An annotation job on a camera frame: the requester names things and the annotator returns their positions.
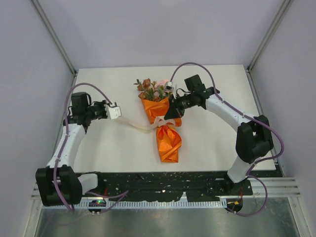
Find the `fake flower bouquet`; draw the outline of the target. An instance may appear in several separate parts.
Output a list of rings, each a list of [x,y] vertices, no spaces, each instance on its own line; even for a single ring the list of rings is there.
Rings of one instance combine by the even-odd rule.
[[[137,91],[139,92],[138,97],[140,99],[159,102],[172,94],[172,89],[166,88],[168,82],[168,80],[157,82],[147,78],[143,81],[137,79],[134,85],[137,86]]]

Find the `orange wrapping paper sheet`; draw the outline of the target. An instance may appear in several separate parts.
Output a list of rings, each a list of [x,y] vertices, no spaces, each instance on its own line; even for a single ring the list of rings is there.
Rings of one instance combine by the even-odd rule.
[[[164,116],[169,109],[168,98],[159,102],[142,99],[142,104],[151,125],[156,130],[156,142],[160,161],[179,161],[179,149],[182,146],[182,138],[176,131],[176,127],[182,125],[179,118],[166,121]]]

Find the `cream ribbon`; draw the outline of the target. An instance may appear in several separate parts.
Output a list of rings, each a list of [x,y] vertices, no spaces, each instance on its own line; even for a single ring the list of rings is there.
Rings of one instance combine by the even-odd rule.
[[[163,116],[158,116],[154,119],[154,122],[153,123],[149,123],[147,125],[144,125],[142,123],[139,123],[135,120],[132,120],[132,119],[129,119],[129,118],[126,118],[126,117],[119,117],[118,119],[115,120],[116,122],[119,122],[120,124],[122,125],[126,125],[128,127],[132,127],[132,128],[135,128],[143,133],[148,133],[152,130],[155,130],[156,128],[158,127],[162,127],[164,125],[173,125],[175,126],[176,125],[176,121],[175,119],[167,119],[165,120],[163,118]]]

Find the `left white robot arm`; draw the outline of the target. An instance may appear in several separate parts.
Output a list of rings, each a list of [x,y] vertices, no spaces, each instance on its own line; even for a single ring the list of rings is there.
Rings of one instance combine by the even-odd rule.
[[[36,171],[36,182],[44,206],[75,205],[88,191],[101,196],[106,185],[99,172],[78,175],[73,167],[79,146],[91,122],[107,119],[106,101],[92,101],[86,92],[71,95],[71,105],[63,120],[63,133],[57,149],[45,168]]]

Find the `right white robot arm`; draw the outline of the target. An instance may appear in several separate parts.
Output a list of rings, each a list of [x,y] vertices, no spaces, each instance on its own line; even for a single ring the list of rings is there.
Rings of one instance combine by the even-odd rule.
[[[183,96],[177,93],[169,96],[169,109],[164,119],[181,118],[186,109],[198,106],[217,115],[237,133],[237,158],[223,183],[224,191],[234,195],[241,189],[241,182],[255,161],[274,147],[269,120],[265,116],[250,117],[238,111],[224,100],[218,89],[206,88],[199,75],[185,79],[185,84],[189,92]]]

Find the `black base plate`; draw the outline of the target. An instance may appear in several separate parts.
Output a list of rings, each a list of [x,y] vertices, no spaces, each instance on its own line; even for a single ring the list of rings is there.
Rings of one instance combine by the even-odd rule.
[[[91,172],[97,179],[95,188],[84,190],[79,181],[84,173],[69,178],[62,175],[58,188],[68,204],[77,204],[82,197],[106,197],[109,200],[133,202],[179,201],[186,194],[190,202],[218,200],[220,196],[251,196],[255,193],[250,178],[233,184],[224,171],[215,172]]]

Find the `left aluminium corner post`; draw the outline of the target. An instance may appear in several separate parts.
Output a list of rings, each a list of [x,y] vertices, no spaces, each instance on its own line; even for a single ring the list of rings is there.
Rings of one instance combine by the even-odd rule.
[[[57,48],[57,51],[59,52],[60,56],[66,63],[69,71],[71,72],[72,76],[75,76],[77,73],[77,70],[73,66],[73,63],[71,62],[68,54],[66,53],[61,41],[59,40],[59,37],[56,34],[56,31],[54,30],[47,14],[45,13],[43,7],[41,6],[40,2],[38,0],[29,0],[30,4],[34,8],[36,14],[38,15],[39,19],[43,23],[49,37],[53,41],[54,45]]]

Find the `aluminium corner post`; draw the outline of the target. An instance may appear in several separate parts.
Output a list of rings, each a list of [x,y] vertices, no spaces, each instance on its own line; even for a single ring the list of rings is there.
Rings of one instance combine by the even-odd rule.
[[[59,37],[56,34],[56,31],[54,30],[47,14],[45,13],[43,7],[41,6],[40,2],[38,0],[29,0],[30,4],[34,8],[36,14],[38,15],[39,19],[43,23],[49,37],[53,41],[54,45],[57,48],[57,51],[59,52],[60,56],[66,63],[69,71],[71,72],[72,76],[75,76],[77,73],[77,70],[73,66],[73,63],[71,62],[68,54],[66,53],[61,41],[59,40]]]
[[[289,11],[291,5],[293,4],[294,0],[283,0],[281,2],[280,7],[278,8],[276,14],[274,15],[268,29],[266,30],[262,40],[257,47],[254,56],[252,57],[249,65],[246,68],[248,73],[251,73],[254,69],[257,61],[265,51],[266,47],[272,40],[274,34],[276,33],[277,29],[279,28],[281,22],[283,21],[284,17],[286,16],[287,12]]]

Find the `aluminium frame rail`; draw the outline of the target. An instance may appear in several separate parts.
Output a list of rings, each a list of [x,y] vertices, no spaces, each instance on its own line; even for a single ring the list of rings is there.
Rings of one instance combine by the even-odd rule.
[[[199,180],[176,180],[176,181],[149,181],[120,180],[106,178],[106,187],[103,190],[111,197],[128,191],[128,201],[176,201],[186,196],[189,201],[201,201],[202,199],[236,198],[240,195],[245,197],[260,197],[265,194],[268,197],[300,197],[300,191],[295,179],[289,177],[275,178],[248,178],[241,188],[235,191],[224,190],[224,180],[214,179],[209,181]]]

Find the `right aluminium corner post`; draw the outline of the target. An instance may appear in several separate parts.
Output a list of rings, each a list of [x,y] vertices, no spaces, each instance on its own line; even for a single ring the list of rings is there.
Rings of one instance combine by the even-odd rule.
[[[276,14],[274,15],[268,29],[266,30],[262,40],[257,47],[254,56],[252,57],[249,65],[246,68],[248,73],[251,73],[254,69],[257,61],[265,51],[266,47],[272,40],[274,34],[276,33],[277,29],[279,28],[281,22],[283,21],[284,17],[286,16],[287,12],[289,11],[291,5],[293,4],[294,0],[283,0],[281,2],[280,7],[278,8]]]

